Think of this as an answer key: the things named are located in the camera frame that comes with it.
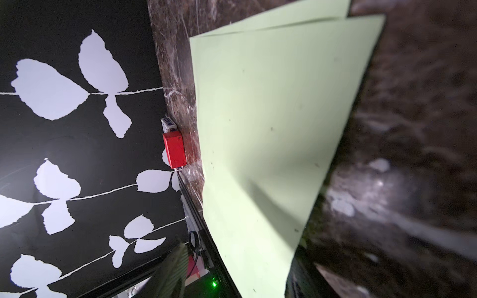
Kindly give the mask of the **green paper sheet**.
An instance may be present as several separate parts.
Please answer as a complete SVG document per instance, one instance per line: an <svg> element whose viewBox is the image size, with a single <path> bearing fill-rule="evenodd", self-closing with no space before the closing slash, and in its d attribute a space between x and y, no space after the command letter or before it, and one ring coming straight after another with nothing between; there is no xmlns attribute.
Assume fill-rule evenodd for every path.
<svg viewBox="0 0 477 298"><path fill-rule="evenodd" d="M281 298L382 15L190 40L203 215L244 298Z"/></svg>
<svg viewBox="0 0 477 298"><path fill-rule="evenodd" d="M229 24L213 31L200 34L200 37L259 31L281 26L290 26L313 21L343 19L347 17L350 0L305 0L295 1L256 14L244 20Z"/></svg>

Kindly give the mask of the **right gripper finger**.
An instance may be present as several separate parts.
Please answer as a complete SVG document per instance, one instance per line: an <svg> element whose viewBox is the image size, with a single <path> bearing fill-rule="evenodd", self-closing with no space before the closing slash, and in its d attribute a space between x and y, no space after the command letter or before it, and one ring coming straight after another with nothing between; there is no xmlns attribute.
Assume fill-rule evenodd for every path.
<svg viewBox="0 0 477 298"><path fill-rule="evenodd" d="M188 247L184 243L180 243L139 291L139 297L183 298L188 257Z"/></svg>

